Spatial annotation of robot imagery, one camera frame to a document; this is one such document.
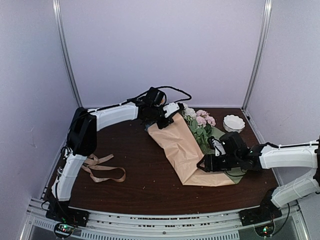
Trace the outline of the green and tan wrapping paper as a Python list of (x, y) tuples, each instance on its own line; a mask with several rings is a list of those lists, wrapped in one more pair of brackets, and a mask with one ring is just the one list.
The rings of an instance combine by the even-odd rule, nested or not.
[(148, 134), (164, 150), (165, 156), (185, 186), (221, 187), (238, 184), (243, 176), (239, 168), (228, 173), (204, 172), (197, 163), (204, 157), (184, 118), (177, 113), (173, 123), (159, 129), (157, 124), (147, 129)]

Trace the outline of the white fake flower bunch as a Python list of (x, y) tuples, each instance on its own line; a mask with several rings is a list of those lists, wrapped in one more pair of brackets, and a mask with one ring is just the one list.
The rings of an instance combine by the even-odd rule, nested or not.
[(190, 125), (192, 123), (193, 120), (196, 119), (197, 114), (196, 111), (189, 107), (186, 103), (182, 103), (183, 105), (183, 109), (181, 111), (181, 115), (184, 118), (184, 120), (187, 122), (188, 125)]

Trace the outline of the white mug with orange inside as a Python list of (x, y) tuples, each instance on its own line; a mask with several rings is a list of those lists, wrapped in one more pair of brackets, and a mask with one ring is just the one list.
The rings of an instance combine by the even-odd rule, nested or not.
[(163, 98), (163, 99), (161, 100), (161, 102), (160, 102), (160, 105), (164, 105), (165, 103), (166, 103), (166, 99)]

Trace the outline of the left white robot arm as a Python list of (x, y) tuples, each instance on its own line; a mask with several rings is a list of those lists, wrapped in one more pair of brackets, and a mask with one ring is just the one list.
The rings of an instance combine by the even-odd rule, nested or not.
[(66, 141), (66, 163), (58, 171), (51, 188), (58, 202), (71, 198), (72, 188), (81, 166), (97, 148), (97, 132), (125, 121), (140, 119), (154, 122), (164, 129), (174, 122), (173, 116), (184, 109), (181, 102), (149, 106), (145, 103), (127, 103), (110, 108), (85, 109), (79, 107), (73, 116)]

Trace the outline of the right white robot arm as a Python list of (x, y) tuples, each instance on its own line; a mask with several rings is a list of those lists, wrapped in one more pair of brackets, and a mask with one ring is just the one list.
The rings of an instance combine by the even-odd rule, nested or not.
[(320, 141), (276, 145), (270, 142), (248, 147), (240, 136), (210, 137), (214, 154), (206, 154), (196, 164), (206, 173), (227, 172), (234, 168), (260, 171), (274, 168), (308, 168), (309, 171), (291, 182), (270, 189), (256, 210), (259, 220), (268, 220), (276, 209), (297, 199), (320, 192)]

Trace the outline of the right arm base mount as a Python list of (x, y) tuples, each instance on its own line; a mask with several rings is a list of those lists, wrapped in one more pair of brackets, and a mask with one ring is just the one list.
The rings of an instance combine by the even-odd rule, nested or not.
[(271, 201), (275, 189), (276, 188), (274, 187), (266, 192), (258, 207), (239, 211), (239, 218), (242, 226), (255, 225), (282, 216), (280, 208), (275, 206)]

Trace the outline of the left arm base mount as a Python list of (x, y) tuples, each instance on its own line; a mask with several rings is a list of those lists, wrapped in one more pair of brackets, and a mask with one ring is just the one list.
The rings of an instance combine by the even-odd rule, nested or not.
[(86, 227), (89, 212), (69, 207), (69, 201), (57, 201), (53, 196), (48, 198), (48, 209), (45, 217), (75, 227)]

